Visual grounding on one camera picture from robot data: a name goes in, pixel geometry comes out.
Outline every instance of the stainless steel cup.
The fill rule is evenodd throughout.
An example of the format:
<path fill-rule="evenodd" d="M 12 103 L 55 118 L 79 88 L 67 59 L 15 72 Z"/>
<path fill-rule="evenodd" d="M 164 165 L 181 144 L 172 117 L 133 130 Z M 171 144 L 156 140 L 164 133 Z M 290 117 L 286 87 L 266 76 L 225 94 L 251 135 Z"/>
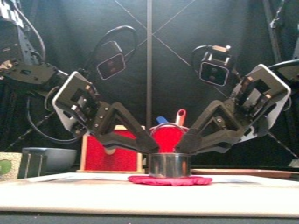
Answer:
<path fill-rule="evenodd" d="M 189 155 L 183 153 L 149 154 L 148 174 L 156 178 L 183 178 L 191 176 Z"/>

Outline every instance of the pink cloth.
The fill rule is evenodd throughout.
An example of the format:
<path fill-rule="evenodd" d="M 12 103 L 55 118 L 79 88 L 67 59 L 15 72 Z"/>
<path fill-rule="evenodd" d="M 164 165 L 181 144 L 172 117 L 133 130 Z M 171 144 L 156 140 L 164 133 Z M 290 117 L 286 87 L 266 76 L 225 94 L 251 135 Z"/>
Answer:
<path fill-rule="evenodd" d="M 189 176 L 185 178 L 155 178 L 151 176 L 129 176 L 128 181 L 135 184 L 151 186 L 195 186 L 208 185 L 212 178 Z"/>

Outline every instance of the black curtain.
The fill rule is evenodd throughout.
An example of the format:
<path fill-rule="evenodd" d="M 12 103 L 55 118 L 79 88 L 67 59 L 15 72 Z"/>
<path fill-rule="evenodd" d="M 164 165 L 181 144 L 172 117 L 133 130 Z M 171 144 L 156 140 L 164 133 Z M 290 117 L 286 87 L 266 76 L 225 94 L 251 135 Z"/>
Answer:
<path fill-rule="evenodd" d="M 47 61 L 71 74 L 77 70 L 89 52 L 105 33 L 120 25 L 131 25 L 139 36 L 139 49 L 127 64 L 125 71 L 108 80 L 92 73 L 92 82 L 105 102 L 121 102 L 136 120 L 145 125 L 145 0 L 40 0 L 21 1 L 23 10 L 32 18 L 47 48 Z M 272 12 L 280 1 L 271 1 Z M 298 25 L 298 1 L 286 1 L 283 24 L 279 26 L 279 41 L 283 60 L 290 60 L 295 49 Z M 215 88 L 203 83 L 191 68 L 192 49 L 197 46 L 231 46 L 236 57 L 236 69 L 245 75 L 257 64 L 275 64 L 268 35 L 268 23 L 263 1 L 251 0 L 153 0 L 153 111 L 155 118 L 164 116 L 173 122 L 179 109 L 187 109 L 184 125 L 189 127 L 212 100 L 224 100 L 232 89 Z M 39 49 L 32 35 L 32 42 Z M 132 50 L 129 34 L 115 37 L 123 51 Z M 32 109 L 41 119 L 40 103 Z M 45 125 L 56 137 L 69 137 L 60 121 L 52 118 Z M 27 121 L 17 122 L 11 133 L 11 142 L 28 129 Z M 291 147 L 284 113 L 271 130 Z M 32 133 L 15 148 L 44 146 L 52 143 Z M 80 142 L 61 146 L 80 149 Z M 195 165 L 286 166 L 291 154 L 267 136 L 236 144 L 225 154 L 209 152 L 192 157 Z"/>

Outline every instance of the white table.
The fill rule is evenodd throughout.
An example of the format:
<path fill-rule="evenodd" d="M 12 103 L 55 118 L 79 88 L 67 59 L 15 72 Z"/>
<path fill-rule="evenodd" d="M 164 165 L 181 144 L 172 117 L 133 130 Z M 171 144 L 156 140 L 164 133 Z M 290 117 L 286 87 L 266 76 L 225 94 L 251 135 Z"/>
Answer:
<path fill-rule="evenodd" d="M 0 211 L 121 217 L 260 217 L 299 223 L 299 182 L 212 175 L 209 185 L 157 186 L 133 184 L 127 176 L 63 173 L 0 182 Z"/>

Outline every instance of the red cup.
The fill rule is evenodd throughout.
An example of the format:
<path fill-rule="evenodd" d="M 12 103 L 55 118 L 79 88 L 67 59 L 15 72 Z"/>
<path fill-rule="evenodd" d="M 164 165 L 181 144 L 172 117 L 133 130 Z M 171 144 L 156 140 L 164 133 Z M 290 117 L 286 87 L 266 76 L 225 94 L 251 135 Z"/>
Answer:
<path fill-rule="evenodd" d="M 165 122 L 152 127 L 151 135 L 160 146 L 159 153 L 175 153 L 175 145 L 180 142 L 183 134 L 188 128 Z"/>

